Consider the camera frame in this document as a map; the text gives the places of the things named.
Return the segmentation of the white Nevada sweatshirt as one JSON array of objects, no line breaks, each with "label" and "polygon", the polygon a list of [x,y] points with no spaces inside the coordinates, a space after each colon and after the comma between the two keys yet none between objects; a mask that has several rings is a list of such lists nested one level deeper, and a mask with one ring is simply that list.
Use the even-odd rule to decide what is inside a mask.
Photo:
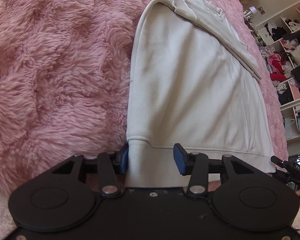
[{"label": "white Nevada sweatshirt", "polygon": [[260,79],[256,59],[221,8],[205,0],[151,0],[131,57],[126,185],[185,186],[189,180],[173,159],[176,143],[274,172]]}]

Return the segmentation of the white table lamp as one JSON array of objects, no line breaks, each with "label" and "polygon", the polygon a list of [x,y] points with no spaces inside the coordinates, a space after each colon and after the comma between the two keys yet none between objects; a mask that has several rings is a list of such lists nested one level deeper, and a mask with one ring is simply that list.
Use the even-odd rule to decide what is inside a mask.
[{"label": "white table lamp", "polygon": [[258,14],[258,10],[254,6],[249,7],[249,9],[245,11],[245,19],[249,21],[253,19],[256,14]]}]

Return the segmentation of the white open wardrobe shelving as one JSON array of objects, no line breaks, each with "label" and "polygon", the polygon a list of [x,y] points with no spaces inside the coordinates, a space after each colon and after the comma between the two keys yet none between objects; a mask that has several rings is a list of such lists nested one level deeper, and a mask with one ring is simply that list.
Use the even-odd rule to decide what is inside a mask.
[{"label": "white open wardrobe shelving", "polygon": [[300,1],[257,26],[290,156],[300,154]]}]

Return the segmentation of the pink fluffy bed blanket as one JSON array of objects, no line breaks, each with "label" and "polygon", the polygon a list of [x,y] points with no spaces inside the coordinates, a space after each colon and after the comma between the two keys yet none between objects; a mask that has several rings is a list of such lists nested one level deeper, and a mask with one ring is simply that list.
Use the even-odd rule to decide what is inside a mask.
[{"label": "pink fluffy bed blanket", "polygon": [[130,50],[150,0],[0,0],[0,191],[125,140]]}]

